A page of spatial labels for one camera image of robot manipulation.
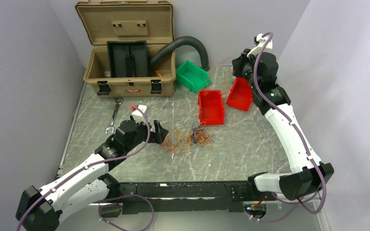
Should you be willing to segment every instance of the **green bin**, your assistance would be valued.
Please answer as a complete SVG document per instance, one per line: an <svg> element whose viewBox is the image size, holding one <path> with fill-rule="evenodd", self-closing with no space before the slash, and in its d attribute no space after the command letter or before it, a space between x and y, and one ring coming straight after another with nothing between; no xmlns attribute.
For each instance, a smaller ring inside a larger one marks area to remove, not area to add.
<svg viewBox="0 0 370 231"><path fill-rule="evenodd" d="M189 60L176 69L176 80L194 93L204 89L211 82L208 72Z"/></svg>

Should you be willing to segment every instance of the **wrench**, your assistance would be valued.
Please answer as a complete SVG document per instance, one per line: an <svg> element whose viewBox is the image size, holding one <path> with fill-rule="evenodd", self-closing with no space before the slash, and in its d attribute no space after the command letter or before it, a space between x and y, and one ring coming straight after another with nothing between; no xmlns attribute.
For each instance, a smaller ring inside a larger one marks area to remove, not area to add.
<svg viewBox="0 0 370 231"><path fill-rule="evenodd" d="M106 134L108 134L108 131L111 130L111 134L114 133L114 122L116 121L116 117L117 117L117 112L119 112L119 108L120 108L120 105L122 104L123 102L123 98L122 97L118 97L116 98L115 102L116 102L116 107L114 108L114 112L113 112L113 117L111 117L111 121L110 123L108 124L108 126L104 129L104 132Z"/></svg>

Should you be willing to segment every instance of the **tan toolbox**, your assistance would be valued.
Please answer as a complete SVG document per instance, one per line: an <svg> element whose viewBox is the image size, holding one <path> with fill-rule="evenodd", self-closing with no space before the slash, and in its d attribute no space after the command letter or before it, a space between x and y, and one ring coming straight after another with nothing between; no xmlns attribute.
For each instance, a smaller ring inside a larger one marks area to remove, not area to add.
<svg viewBox="0 0 370 231"><path fill-rule="evenodd" d="M170 2L89 0L79 1L76 10L86 28L90 43L95 46L84 74L84 81L93 87L99 97L173 95L175 52L154 67L162 77L158 77L154 71L149 71L150 77L106 77L110 73L106 46L108 41L146 41L149 57L172 42L173 21Z"/></svg>

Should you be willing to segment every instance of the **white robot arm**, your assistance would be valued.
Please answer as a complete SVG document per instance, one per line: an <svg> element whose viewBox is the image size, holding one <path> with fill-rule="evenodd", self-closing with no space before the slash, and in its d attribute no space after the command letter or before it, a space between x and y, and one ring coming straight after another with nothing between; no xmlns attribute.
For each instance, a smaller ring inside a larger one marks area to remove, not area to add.
<svg viewBox="0 0 370 231"><path fill-rule="evenodd" d="M289 200L318 192L334 169L322 163L305 138L286 91L276 83L278 63L270 37L259 34L256 47L245 49L232 61L233 76L245 78L252 89L253 102L275 130L289 160L291 173L258 173L248 178L251 195L281 193Z"/></svg>
<svg viewBox="0 0 370 231"><path fill-rule="evenodd" d="M142 111L145 120L149 112L147 107L140 105L137 110ZM155 132L152 132L148 121L138 122L138 118L138 112L134 111L131 119L123 121L115 134L61 178L39 189L30 186L24 190L16 212L20 224L27 231L53 231L83 207L120 196L120 183L108 172L124 161L127 153L137 145L144 141L161 144L168 134L157 120L154 120Z"/></svg>

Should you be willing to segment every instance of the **tangled wires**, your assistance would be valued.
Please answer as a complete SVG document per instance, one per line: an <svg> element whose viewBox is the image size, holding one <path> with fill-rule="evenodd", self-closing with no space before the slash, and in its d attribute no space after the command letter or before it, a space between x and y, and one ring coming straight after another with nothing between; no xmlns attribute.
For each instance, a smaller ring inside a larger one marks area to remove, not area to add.
<svg viewBox="0 0 370 231"><path fill-rule="evenodd" d="M192 125L188 133L182 133L179 129L174 129L173 127L168 127L168 130L169 135L159 148L166 152L172 152L172 155L189 148L190 144L210 147L211 138L213 137L206 130L206 123L200 123L198 126Z"/></svg>
<svg viewBox="0 0 370 231"><path fill-rule="evenodd" d="M184 149L189 147L187 142L187 135L182 134L179 129L174 129L173 127L168 127L169 134L165 137L164 142L159 146L159 148L165 150L166 152L172 152L175 155Z"/></svg>
<svg viewBox="0 0 370 231"><path fill-rule="evenodd" d="M197 127L192 125L189 131L188 143L196 144L203 147L210 147L210 141L213 135L206 130L206 123L199 123Z"/></svg>

